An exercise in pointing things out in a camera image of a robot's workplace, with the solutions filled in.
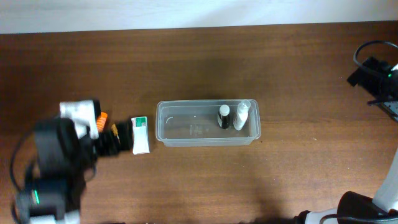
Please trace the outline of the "small gold lid jar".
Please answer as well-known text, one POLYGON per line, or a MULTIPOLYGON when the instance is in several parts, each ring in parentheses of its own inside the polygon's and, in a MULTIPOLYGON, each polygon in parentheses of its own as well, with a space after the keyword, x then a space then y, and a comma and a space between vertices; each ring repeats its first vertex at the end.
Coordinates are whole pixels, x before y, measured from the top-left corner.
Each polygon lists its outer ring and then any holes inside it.
POLYGON ((117 126, 115 124, 113 124, 111 126, 111 130, 112 130, 113 135, 119 139, 118 129, 117 129, 117 126))

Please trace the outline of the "white green medicine box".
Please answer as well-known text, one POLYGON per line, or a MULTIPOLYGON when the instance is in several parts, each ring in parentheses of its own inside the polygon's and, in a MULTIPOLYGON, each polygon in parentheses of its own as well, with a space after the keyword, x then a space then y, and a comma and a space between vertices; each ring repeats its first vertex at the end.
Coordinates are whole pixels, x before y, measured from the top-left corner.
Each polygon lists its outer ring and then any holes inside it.
POLYGON ((134 155, 150 153, 147 117, 141 116, 141 117, 132 118, 131 123, 132 123, 132 137, 133 137, 132 153, 134 155))

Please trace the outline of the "orange tablet tube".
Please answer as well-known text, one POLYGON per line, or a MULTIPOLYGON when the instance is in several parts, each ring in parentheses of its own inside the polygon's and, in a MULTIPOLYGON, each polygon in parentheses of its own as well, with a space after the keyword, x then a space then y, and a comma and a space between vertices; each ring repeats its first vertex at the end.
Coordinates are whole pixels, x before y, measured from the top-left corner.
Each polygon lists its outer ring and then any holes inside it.
POLYGON ((96 120, 96 127, 99 133, 103 132, 106 126, 107 119, 108 119, 108 114, 105 112, 101 112, 100 115, 98 116, 96 120))

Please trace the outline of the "dark bottle white cap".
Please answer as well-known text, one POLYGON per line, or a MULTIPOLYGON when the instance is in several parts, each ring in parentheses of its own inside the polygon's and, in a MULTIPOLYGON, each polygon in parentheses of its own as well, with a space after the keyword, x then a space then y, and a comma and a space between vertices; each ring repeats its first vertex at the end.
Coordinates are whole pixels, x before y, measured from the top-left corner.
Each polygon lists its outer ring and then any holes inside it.
POLYGON ((230 108, 228 105, 221 105, 218 111, 218 124, 222 129, 228 129, 230 123, 230 108))

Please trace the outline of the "white spray bottle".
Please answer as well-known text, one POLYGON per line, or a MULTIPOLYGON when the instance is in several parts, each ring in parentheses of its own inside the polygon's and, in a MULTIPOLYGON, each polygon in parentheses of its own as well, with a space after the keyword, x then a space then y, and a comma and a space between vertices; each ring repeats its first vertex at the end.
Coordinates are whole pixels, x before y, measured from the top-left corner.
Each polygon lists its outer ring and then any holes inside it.
POLYGON ((242 130, 243 126, 248 119, 249 109, 251 107, 251 103, 249 100, 243 100, 238 104, 234 119, 233 126, 235 130, 242 130))

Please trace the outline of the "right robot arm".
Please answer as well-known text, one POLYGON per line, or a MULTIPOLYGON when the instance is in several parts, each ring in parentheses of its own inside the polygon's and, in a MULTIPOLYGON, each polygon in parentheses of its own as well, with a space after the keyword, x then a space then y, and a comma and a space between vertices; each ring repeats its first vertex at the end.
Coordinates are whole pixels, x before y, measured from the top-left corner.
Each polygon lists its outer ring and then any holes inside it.
MULTIPOLYGON (((351 86, 359 85, 377 106, 397 121, 397 65, 374 57, 367 58, 347 79, 351 86)), ((397 154, 389 172, 373 198, 348 191, 336 208, 322 212, 303 211, 293 218, 294 223, 397 223, 397 154)))

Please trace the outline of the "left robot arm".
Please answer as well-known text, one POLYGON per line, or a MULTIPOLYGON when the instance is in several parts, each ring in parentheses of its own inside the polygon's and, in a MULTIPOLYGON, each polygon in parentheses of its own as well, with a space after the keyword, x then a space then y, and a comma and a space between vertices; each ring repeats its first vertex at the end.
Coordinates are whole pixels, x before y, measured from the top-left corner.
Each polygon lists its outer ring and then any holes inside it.
POLYGON ((33 135, 37 158, 25 170, 24 186, 17 187, 11 205, 16 223, 79 223, 85 172, 96 170, 100 157, 117 156, 133 147, 130 121, 112 125, 93 139, 79 138, 75 125, 90 131, 86 121, 53 118, 38 122, 17 143, 19 150, 33 135))

